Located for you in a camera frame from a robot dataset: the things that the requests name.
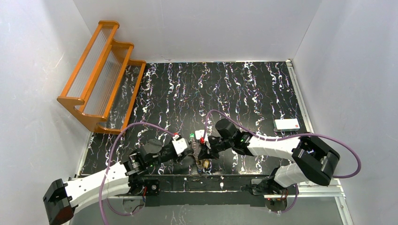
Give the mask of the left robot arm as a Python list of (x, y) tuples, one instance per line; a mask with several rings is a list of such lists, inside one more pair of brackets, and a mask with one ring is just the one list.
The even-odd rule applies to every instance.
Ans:
[(166, 145), (151, 139), (108, 169), (70, 181), (57, 179), (43, 196), (48, 222), (62, 225), (91, 204), (127, 194), (143, 185), (143, 176), (150, 167), (170, 160), (180, 162), (191, 153), (193, 148), (186, 138), (171, 140)]

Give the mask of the yellow key tag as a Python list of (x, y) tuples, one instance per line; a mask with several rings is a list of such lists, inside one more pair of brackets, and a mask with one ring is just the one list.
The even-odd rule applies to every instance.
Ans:
[(202, 164), (202, 167), (203, 167), (204, 169), (208, 169), (209, 166), (210, 166), (210, 161), (207, 160), (207, 159), (205, 159), (205, 160), (202, 160), (201, 164)]

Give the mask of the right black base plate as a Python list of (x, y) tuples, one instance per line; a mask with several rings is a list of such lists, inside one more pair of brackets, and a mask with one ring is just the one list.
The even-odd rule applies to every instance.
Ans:
[(249, 189), (254, 195), (278, 195), (282, 198), (298, 193), (295, 185), (282, 187), (272, 178), (251, 179)]

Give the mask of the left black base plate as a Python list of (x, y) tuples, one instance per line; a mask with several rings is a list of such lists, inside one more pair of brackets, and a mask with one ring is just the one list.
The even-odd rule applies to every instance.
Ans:
[(157, 196), (160, 193), (160, 181), (156, 179), (141, 180), (131, 187), (133, 195)]

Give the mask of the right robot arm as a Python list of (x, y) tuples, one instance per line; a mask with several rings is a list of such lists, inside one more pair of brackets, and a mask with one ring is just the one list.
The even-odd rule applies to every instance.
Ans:
[(247, 156), (270, 156), (287, 159), (291, 164), (276, 168), (266, 184), (287, 188), (293, 184), (311, 181), (328, 186), (334, 176), (340, 155), (314, 134), (285, 138), (266, 137), (241, 131), (228, 119), (219, 120), (215, 128), (219, 136), (207, 136), (203, 130), (195, 133), (201, 145), (198, 158), (217, 159), (219, 153), (232, 149)]

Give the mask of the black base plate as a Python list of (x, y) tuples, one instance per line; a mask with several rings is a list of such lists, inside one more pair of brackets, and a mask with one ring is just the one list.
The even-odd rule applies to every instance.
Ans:
[(249, 189), (254, 195), (278, 195), (282, 198), (298, 193), (295, 185), (282, 187), (272, 178), (251, 179)]
[(131, 187), (133, 195), (157, 196), (160, 193), (160, 181), (156, 179), (141, 180)]

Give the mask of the orange wooden rack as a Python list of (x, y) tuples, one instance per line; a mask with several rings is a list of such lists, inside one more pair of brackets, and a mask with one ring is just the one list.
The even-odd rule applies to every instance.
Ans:
[[(120, 134), (128, 125), (146, 62), (133, 60), (134, 44), (115, 40), (117, 21), (101, 20), (57, 101), (94, 133)], [(106, 127), (128, 66), (138, 68), (132, 96), (120, 126)]]

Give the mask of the aluminium frame rail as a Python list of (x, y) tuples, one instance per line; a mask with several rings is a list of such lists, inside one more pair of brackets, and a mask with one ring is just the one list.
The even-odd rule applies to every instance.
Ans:
[[(126, 69), (126, 80), (117, 94), (106, 127), (120, 126), (125, 116), (138, 68)], [(128, 125), (120, 134), (97, 134), (89, 145), (90, 175), (108, 169), (151, 139), (168, 144), (174, 133), (191, 142), (190, 134), (203, 129), (207, 136), (219, 136), (215, 124), (228, 119), (241, 131), (266, 137), (285, 138), (315, 134), (310, 126), (290, 61), (191, 62), (146, 64)], [(297, 131), (275, 131), (274, 120), (299, 120)], [(251, 179), (269, 178), (291, 161), (270, 156), (239, 155), (232, 149), (209, 159), (210, 167), (198, 173), (193, 155), (150, 167), (142, 180), (160, 181), (157, 196), (135, 196), (142, 206), (179, 204), (245, 204), (263, 206), (265, 195), (254, 195)], [(287, 212), (287, 197), (279, 198)]]

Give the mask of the white box red label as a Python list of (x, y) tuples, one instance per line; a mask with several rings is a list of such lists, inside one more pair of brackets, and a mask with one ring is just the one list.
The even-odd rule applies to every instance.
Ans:
[(294, 119), (276, 119), (274, 120), (275, 131), (297, 131), (300, 129), (299, 120)]

